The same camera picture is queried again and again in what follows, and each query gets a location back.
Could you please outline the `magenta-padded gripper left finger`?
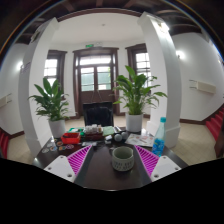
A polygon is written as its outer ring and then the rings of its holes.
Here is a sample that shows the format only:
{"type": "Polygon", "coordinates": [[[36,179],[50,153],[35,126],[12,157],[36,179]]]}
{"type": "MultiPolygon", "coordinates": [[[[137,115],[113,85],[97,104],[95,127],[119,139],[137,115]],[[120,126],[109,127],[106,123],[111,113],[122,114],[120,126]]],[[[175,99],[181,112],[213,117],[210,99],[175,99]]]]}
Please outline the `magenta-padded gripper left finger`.
{"type": "Polygon", "coordinates": [[[88,145],[69,156],[59,155],[44,170],[81,186],[85,179],[93,152],[93,146],[88,145]]]}

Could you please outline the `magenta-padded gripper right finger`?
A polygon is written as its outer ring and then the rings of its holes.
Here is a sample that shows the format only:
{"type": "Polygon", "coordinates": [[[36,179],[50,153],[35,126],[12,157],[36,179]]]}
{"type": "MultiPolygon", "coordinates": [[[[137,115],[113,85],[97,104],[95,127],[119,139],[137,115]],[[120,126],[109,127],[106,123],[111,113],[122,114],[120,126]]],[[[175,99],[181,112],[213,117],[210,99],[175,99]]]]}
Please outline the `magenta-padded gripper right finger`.
{"type": "Polygon", "coordinates": [[[141,146],[134,146],[134,154],[137,156],[136,162],[144,185],[181,170],[168,156],[158,157],[141,146]]]}

